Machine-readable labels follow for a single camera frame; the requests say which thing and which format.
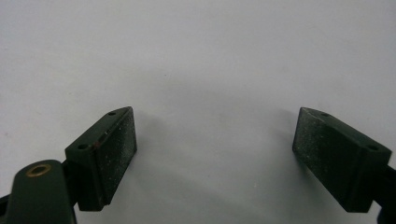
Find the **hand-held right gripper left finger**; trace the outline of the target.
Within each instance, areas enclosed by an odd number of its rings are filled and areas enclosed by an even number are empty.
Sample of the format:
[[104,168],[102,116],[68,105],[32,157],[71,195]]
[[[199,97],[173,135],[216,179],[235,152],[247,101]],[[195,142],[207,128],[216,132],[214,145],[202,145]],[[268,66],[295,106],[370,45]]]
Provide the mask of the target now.
[[80,210],[100,211],[111,203],[136,151],[129,106],[106,113],[65,149]]

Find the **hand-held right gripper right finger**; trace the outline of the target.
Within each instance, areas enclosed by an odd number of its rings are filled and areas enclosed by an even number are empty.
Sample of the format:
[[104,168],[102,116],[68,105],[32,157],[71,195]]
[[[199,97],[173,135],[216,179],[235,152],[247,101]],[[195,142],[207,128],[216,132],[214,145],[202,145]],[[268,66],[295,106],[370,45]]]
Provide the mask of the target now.
[[302,107],[292,151],[346,211],[392,210],[391,151],[340,119]]

